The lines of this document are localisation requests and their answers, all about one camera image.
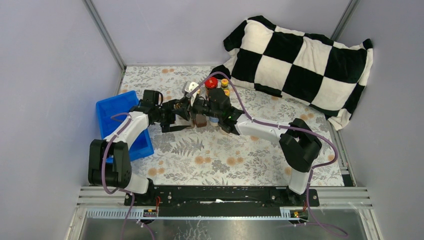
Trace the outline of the metal lid shaker jar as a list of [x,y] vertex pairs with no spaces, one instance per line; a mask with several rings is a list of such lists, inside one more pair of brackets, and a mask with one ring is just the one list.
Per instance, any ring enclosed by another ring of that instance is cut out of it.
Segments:
[[218,127],[219,126],[219,119],[217,117],[210,116],[209,117],[209,122],[210,122],[210,125],[213,126],[213,127]]

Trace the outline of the glass oil bottle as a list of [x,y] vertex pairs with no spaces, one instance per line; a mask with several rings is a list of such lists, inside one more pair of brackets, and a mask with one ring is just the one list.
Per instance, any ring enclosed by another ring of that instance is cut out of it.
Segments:
[[195,127],[195,120],[191,117],[189,111],[183,112],[182,115],[178,116],[179,123],[183,126],[187,126],[188,129],[193,129]]
[[207,125],[207,118],[204,115],[204,111],[206,109],[206,100],[203,96],[198,96],[194,101],[194,111],[195,115],[195,125],[197,128],[202,128]]

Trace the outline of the blue divided plastic bin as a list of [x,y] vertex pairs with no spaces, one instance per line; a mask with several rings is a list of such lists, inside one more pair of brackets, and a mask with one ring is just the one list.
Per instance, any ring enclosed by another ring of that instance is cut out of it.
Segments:
[[[133,106],[138,104],[139,99],[134,90],[98,101],[95,104],[95,109],[101,137],[105,138],[118,129],[126,118],[125,115],[120,115],[112,119],[112,116],[123,112],[128,113]],[[131,145],[129,149],[130,161],[146,158],[153,154],[154,148],[149,131],[146,129]]]

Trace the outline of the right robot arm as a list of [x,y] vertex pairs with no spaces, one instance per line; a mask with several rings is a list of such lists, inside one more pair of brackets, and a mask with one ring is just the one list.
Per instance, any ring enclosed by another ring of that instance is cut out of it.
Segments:
[[278,123],[250,117],[245,110],[232,106],[229,96],[218,88],[211,89],[207,98],[190,97],[190,112],[217,118],[218,126],[227,134],[253,136],[278,144],[292,169],[287,201],[299,206],[307,199],[309,175],[322,143],[302,119]]

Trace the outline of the tall glass spice canister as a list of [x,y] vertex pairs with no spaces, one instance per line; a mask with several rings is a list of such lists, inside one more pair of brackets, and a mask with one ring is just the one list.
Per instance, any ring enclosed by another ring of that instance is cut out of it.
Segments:
[[219,124],[219,131],[223,135],[229,135],[231,133],[231,127],[226,124]]

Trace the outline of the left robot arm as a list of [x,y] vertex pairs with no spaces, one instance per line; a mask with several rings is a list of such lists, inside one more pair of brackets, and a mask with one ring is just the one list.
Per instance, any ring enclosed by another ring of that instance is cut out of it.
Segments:
[[136,105],[122,112],[123,122],[103,139],[94,139],[89,146],[88,182],[102,186],[108,194],[116,191],[136,194],[136,199],[144,206],[152,204],[155,192],[147,177],[132,174],[130,148],[139,135],[156,123],[162,131],[175,132],[186,129],[185,125],[174,126],[176,116],[189,120],[189,109],[193,97],[187,92],[181,99],[162,102],[162,94],[155,90],[145,90],[144,96]]

